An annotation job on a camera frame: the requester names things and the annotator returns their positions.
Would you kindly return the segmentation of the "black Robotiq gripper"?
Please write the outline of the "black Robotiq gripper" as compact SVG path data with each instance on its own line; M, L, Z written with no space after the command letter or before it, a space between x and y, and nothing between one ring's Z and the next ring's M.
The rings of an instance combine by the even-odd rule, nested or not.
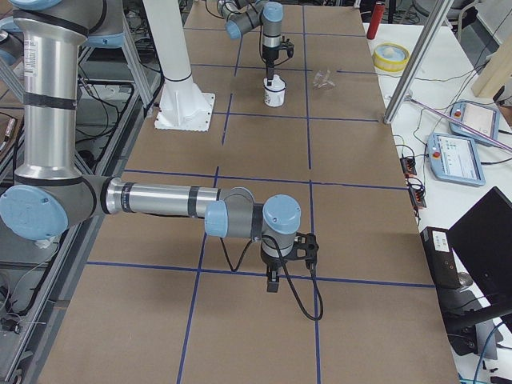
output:
M266 65L266 76L267 78L266 84L268 86L272 86L275 82L275 74L274 74L274 62L279 57L279 49L276 47L268 47L264 46L262 48L262 59Z

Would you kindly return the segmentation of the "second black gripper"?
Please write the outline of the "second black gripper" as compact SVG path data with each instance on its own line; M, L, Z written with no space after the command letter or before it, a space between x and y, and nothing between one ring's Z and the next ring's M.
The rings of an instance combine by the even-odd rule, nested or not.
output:
M262 260L266 264L266 276L268 280L279 280L278 271L282 266L279 257L262 254Z

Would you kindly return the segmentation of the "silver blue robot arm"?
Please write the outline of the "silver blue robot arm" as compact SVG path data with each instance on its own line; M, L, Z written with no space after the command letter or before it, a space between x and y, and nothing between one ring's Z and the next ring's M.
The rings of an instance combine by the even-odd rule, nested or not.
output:
M266 65L266 79L274 78L275 61L286 50L282 38L283 6L273 1L217 1L217 12L225 19L225 29L231 39L262 28L261 54Z

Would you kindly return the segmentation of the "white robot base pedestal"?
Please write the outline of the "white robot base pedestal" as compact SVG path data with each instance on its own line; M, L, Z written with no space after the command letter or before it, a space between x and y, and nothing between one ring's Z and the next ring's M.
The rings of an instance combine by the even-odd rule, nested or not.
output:
M194 82L178 2L145 0L143 5L165 79L154 126L205 132L215 95L201 92Z

